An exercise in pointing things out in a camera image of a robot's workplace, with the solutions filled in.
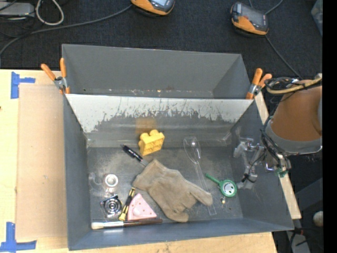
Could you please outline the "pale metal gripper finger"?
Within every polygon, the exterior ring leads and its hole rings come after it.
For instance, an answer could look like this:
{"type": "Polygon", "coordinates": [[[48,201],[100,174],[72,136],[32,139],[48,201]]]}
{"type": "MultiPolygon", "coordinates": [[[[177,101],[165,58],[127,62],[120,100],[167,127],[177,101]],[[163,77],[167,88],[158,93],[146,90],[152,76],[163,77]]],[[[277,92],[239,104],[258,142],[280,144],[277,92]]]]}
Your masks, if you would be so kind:
{"type": "Polygon", "coordinates": [[[252,189],[257,180],[255,166],[246,167],[243,177],[236,183],[237,189],[252,189]]]}
{"type": "Polygon", "coordinates": [[[252,151],[254,149],[253,145],[254,139],[251,138],[240,138],[239,145],[234,149],[233,157],[238,158],[245,151],[252,151]]]}

